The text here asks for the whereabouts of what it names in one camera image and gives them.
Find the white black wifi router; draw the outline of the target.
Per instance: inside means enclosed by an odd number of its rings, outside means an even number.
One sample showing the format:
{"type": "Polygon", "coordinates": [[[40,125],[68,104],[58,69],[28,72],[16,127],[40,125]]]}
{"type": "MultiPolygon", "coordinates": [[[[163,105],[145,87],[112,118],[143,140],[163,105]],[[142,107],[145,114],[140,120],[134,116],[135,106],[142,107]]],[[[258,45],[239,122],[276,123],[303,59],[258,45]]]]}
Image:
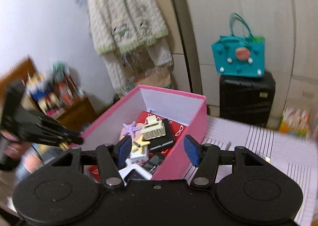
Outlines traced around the white black wifi router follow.
{"type": "Polygon", "coordinates": [[[132,163],[130,159],[126,160],[126,165],[119,170],[119,174],[126,186],[129,180],[151,180],[152,174],[138,164],[132,163]]]}

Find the yellow starfish hair clip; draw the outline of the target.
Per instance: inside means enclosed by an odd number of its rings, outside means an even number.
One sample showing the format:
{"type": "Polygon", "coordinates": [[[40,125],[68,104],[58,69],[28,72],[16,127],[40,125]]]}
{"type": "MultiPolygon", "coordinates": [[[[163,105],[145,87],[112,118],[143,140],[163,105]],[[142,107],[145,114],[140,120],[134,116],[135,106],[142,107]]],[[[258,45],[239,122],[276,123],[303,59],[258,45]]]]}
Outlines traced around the yellow starfish hair clip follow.
{"type": "Polygon", "coordinates": [[[141,154],[143,153],[144,147],[150,144],[150,141],[146,141],[143,139],[144,137],[143,135],[141,135],[138,138],[138,140],[132,141],[132,149],[131,149],[132,153],[135,153],[135,152],[140,152],[141,154]]]}

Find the purple starfish hair clip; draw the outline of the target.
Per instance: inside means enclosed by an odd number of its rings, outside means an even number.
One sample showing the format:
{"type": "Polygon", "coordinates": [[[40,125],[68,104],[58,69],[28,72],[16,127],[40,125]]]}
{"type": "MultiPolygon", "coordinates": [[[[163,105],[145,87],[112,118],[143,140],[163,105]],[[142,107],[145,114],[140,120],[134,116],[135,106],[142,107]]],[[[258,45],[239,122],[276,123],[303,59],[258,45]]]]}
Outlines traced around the purple starfish hair clip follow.
{"type": "Polygon", "coordinates": [[[141,127],[136,127],[136,121],[133,121],[131,124],[123,124],[123,127],[126,128],[126,131],[123,133],[131,137],[135,136],[135,131],[141,130],[141,127]]]}

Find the black phone battery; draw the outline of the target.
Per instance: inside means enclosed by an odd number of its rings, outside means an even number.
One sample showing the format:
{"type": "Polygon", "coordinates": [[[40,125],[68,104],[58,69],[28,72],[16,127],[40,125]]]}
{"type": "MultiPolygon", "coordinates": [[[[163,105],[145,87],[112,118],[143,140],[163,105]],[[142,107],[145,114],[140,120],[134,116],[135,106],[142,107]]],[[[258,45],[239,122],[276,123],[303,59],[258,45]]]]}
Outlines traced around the black phone battery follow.
{"type": "Polygon", "coordinates": [[[149,173],[154,174],[164,159],[165,156],[161,153],[155,154],[142,167],[149,173]]]}

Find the cream yellow hair claw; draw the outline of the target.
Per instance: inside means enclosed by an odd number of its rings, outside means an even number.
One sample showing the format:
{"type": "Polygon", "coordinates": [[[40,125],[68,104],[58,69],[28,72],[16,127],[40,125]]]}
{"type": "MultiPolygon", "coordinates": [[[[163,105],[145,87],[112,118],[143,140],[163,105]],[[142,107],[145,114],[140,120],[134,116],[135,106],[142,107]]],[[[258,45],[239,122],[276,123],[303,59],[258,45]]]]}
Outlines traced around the cream yellow hair claw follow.
{"type": "Polygon", "coordinates": [[[145,140],[152,140],[166,135],[166,128],[163,120],[155,115],[147,116],[145,124],[141,129],[141,134],[145,140]]]}

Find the white usb wall charger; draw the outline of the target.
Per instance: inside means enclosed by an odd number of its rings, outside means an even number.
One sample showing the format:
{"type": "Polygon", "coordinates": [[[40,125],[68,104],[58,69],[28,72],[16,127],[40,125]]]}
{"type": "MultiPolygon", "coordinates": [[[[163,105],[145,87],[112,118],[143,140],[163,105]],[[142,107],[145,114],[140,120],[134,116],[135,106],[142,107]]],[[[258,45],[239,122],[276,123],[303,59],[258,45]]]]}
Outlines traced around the white usb wall charger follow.
{"type": "Polygon", "coordinates": [[[129,158],[133,164],[143,164],[147,162],[149,160],[148,146],[144,146],[142,148],[142,152],[140,151],[131,152],[129,158]]]}

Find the pink round tape measure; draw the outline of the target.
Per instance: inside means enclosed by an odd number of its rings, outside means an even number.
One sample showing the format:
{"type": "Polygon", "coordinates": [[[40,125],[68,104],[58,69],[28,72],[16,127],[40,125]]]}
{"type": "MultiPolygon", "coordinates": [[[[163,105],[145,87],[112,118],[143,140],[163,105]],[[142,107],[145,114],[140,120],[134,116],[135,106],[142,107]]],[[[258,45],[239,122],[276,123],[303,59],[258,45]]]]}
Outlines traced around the pink round tape measure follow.
{"type": "MultiPolygon", "coordinates": [[[[142,128],[143,126],[144,126],[143,123],[137,123],[136,124],[136,127],[141,127],[142,128]]],[[[125,131],[126,131],[126,128],[123,127],[122,130],[121,130],[120,136],[119,136],[119,140],[121,140],[122,138],[124,138],[126,136],[125,134],[123,134],[125,131]]],[[[135,136],[132,137],[132,140],[138,140],[141,135],[142,135],[141,134],[141,130],[135,131],[135,136]]]]}

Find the black hard suitcase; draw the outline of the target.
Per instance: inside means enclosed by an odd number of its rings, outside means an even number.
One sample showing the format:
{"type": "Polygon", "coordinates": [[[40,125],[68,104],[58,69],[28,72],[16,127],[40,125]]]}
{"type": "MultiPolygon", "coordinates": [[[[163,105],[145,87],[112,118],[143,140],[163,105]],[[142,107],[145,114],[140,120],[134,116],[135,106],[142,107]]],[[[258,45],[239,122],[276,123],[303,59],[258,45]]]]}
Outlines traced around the black hard suitcase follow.
{"type": "Polygon", "coordinates": [[[267,71],[262,78],[220,76],[220,118],[266,127],[275,96],[275,80],[267,71]]]}

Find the striped white tablecloth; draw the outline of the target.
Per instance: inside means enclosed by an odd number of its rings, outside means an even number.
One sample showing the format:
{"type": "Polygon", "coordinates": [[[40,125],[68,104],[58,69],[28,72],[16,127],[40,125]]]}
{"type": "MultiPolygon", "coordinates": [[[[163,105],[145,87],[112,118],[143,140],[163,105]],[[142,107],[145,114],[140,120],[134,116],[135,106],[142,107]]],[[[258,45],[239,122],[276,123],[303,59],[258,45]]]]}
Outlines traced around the striped white tablecloth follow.
{"type": "Polygon", "coordinates": [[[200,141],[230,151],[245,146],[293,179],[303,193],[295,221],[298,225],[311,225],[317,197],[315,141],[215,117],[207,118],[207,132],[200,141]]]}

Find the brown paper bag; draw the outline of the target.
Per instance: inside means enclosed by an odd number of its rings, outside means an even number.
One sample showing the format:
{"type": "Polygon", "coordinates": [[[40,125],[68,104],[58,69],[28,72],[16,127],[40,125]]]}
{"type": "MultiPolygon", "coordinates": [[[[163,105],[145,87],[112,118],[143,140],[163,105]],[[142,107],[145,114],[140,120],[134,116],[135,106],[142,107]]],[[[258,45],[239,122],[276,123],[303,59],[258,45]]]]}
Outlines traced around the brown paper bag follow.
{"type": "Polygon", "coordinates": [[[144,73],[134,77],[134,86],[147,85],[151,87],[159,87],[171,89],[173,83],[168,67],[148,69],[144,73]]]}

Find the orange white plastic bag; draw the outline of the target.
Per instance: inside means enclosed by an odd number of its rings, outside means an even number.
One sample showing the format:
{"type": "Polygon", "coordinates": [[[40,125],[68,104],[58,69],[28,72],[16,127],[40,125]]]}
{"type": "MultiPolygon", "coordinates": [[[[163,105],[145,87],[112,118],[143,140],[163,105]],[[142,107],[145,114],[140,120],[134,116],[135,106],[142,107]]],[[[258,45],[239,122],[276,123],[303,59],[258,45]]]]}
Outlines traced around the orange white plastic bag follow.
{"type": "Polygon", "coordinates": [[[282,113],[278,131],[305,138],[309,132],[309,118],[306,110],[287,108],[282,113]]]}

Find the teal felt handbag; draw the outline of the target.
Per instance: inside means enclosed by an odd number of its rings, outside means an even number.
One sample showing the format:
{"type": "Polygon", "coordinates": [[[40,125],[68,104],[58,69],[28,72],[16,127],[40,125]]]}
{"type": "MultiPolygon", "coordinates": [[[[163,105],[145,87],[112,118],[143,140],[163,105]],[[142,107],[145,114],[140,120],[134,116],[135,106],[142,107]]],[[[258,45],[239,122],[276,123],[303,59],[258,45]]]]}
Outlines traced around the teal felt handbag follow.
{"type": "Polygon", "coordinates": [[[237,13],[229,18],[231,34],[211,45],[216,71],[224,76],[262,78],[265,74],[265,38],[253,36],[246,21],[237,13]],[[239,21],[248,37],[235,36],[233,25],[239,21]]]}

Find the cream knitted cardigan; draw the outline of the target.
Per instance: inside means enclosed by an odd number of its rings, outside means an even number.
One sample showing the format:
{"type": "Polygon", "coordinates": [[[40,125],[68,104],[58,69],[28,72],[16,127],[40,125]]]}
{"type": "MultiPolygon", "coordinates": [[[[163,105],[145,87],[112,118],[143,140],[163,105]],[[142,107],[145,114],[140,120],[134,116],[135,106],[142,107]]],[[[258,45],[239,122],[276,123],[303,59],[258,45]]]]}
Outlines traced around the cream knitted cardigan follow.
{"type": "Polygon", "coordinates": [[[104,59],[118,95],[130,91],[133,77],[149,67],[173,65],[167,24],[155,0],[87,0],[95,50],[104,59]]]}

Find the beige wooden wardrobe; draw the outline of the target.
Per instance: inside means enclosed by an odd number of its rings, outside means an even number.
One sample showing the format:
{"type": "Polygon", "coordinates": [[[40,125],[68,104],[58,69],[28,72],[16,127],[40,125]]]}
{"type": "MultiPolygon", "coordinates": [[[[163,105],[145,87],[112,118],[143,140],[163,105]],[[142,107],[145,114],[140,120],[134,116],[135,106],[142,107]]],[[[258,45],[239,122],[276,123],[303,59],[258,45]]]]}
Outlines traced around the beige wooden wardrobe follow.
{"type": "Polygon", "coordinates": [[[276,128],[288,105],[317,100],[317,0],[168,0],[178,34],[178,88],[203,94],[212,114],[220,111],[219,75],[212,44],[222,35],[265,38],[265,67],[276,82],[267,126],[276,128]]]}

